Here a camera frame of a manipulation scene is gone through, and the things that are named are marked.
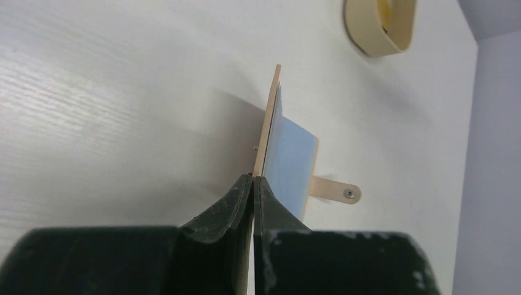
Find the beige card holder wallet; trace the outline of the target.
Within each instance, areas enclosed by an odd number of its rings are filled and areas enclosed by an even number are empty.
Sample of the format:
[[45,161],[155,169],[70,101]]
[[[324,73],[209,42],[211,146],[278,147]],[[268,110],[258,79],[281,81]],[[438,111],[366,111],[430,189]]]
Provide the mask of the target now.
[[264,177],[276,199],[302,219],[309,197],[354,205],[362,192],[347,184],[316,176],[319,140],[283,114],[281,65],[275,68],[257,145],[254,176]]

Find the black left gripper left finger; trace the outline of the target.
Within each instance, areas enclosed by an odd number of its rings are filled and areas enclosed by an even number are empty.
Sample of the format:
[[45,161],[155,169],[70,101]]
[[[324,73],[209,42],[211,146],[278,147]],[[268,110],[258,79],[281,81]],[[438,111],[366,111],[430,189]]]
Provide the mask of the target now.
[[245,294],[253,177],[181,227],[29,231],[1,266],[2,294]]

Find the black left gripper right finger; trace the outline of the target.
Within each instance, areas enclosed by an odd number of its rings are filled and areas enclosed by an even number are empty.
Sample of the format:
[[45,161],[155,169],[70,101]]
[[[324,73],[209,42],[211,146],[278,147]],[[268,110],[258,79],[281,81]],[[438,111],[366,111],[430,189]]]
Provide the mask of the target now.
[[409,235],[311,230],[256,177],[256,294],[439,294],[427,255]]

